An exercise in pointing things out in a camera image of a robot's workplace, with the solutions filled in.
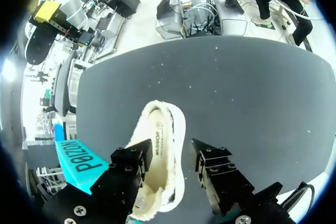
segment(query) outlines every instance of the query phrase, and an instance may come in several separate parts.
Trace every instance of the desk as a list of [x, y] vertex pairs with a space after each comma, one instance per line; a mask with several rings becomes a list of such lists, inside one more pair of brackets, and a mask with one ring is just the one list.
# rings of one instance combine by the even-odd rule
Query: desk
[[215, 223], [190, 164], [192, 138], [226, 147], [258, 192], [309, 182], [328, 163], [336, 125], [330, 65], [288, 44], [212, 36], [164, 42], [86, 70], [79, 83], [79, 139], [109, 161], [132, 136], [144, 106], [158, 99], [186, 118], [184, 198], [149, 223]]

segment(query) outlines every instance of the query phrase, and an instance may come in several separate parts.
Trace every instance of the gray table surface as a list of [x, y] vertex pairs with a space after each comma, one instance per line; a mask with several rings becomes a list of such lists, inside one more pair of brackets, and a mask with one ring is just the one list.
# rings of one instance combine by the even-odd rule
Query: gray table surface
[[246, 37], [201, 37], [137, 49], [81, 77], [79, 139], [109, 161], [125, 146], [144, 106], [158, 99], [186, 118], [185, 193], [150, 223], [216, 223], [190, 164], [190, 140], [228, 148], [256, 191], [282, 192], [324, 171], [335, 134], [336, 85], [330, 65], [295, 46]]

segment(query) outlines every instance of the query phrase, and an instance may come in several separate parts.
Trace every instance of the shoe insole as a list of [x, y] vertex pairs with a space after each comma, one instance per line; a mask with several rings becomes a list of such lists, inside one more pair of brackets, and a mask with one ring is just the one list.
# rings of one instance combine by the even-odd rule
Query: shoe insole
[[145, 183], [155, 192], [159, 187], [165, 188], [167, 183], [167, 120], [160, 110], [154, 110], [148, 117], [148, 127], [151, 131], [153, 158], [149, 171], [146, 173]]

